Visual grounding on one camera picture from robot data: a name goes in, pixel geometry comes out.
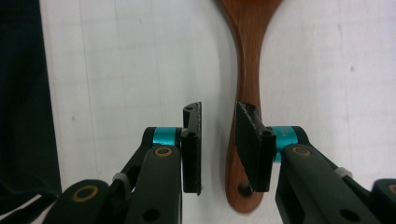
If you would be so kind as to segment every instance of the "dark curtain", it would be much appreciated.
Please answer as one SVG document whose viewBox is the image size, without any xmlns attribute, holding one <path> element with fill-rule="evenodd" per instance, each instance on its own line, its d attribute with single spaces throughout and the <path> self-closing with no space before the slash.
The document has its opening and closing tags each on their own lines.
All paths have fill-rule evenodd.
<svg viewBox="0 0 396 224">
<path fill-rule="evenodd" d="M 0 0 L 0 214 L 61 191 L 39 1 Z"/>
</svg>

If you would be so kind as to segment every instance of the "brush handle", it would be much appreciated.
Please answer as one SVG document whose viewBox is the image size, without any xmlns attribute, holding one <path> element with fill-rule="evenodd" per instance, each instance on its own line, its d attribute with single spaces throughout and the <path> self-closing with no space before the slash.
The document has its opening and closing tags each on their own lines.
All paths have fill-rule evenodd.
<svg viewBox="0 0 396 224">
<path fill-rule="evenodd" d="M 220 0 L 233 32 L 237 58 L 238 79 L 236 101 L 260 108 L 259 68 L 262 40 L 266 27 L 281 0 Z M 226 194 L 230 206 L 240 213 L 253 211 L 262 201 L 263 193 L 241 193 L 238 188 L 248 183 L 235 145 L 233 125 L 226 163 Z"/>
</svg>

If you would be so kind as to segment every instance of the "wooden handle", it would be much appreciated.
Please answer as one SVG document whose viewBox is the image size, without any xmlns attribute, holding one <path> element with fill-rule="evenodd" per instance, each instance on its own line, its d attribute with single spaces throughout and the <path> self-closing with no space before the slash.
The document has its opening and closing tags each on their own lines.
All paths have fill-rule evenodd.
<svg viewBox="0 0 396 224">
<path fill-rule="evenodd" d="M 233 32 L 238 58 L 236 101 L 260 108 L 259 66 L 262 40 L 281 0 L 220 0 Z M 226 194 L 230 206 L 240 213 L 253 211 L 263 193 L 244 192 L 248 184 L 235 146 L 234 118 L 226 166 Z"/>
</svg>

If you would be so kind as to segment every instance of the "cyan band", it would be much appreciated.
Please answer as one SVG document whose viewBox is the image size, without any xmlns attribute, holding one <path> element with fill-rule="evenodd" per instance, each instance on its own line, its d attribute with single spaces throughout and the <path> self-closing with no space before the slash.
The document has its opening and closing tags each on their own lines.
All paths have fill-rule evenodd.
<svg viewBox="0 0 396 224">
<path fill-rule="evenodd" d="M 153 144 L 175 146 L 176 128 L 155 128 Z"/>
<path fill-rule="evenodd" d="M 297 134 L 290 126 L 275 126 L 271 128 L 276 133 L 276 157 L 274 162 L 280 162 L 283 149 L 290 144 L 298 143 Z"/>
</svg>

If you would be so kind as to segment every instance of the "white backdrop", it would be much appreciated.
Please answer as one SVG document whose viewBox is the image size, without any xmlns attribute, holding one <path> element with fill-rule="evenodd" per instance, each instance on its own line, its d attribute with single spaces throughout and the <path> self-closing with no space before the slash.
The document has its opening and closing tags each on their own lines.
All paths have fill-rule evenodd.
<svg viewBox="0 0 396 224">
<path fill-rule="evenodd" d="M 107 182 L 148 126 L 181 126 L 203 102 L 203 185 L 185 223 L 281 223 L 271 191 L 250 215 L 227 204 L 236 88 L 230 30 L 212 0 L 41 0 L 63 188 Z M 299 125 L 370 189 L 396 178 L 396 1 L 285 0 L 262 48 L 265 125 Z"/>
</svg>

